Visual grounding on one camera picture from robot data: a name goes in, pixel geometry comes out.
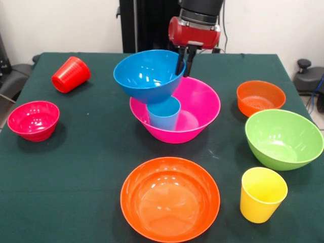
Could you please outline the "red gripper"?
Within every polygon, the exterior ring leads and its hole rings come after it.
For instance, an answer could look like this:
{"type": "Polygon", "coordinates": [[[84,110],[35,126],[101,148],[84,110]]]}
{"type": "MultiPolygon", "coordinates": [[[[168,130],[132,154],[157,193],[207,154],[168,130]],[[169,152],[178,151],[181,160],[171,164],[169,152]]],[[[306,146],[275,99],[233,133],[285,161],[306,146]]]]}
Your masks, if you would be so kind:
{"type": "Polygon", "coordinates": [[[190,75],[193,59],[196,55],[197,46],[200,49],[211,50],[219,43],[221,28],[219,25],[208,26],[185,21],[180,17],[172,17],[168,29],[169,40],[178,48],[178,61],[175,75],[179,75],[185,64],[183,61],[187,48],[188,58],[186,61],[186,70],[184,77],[190,75]]]}

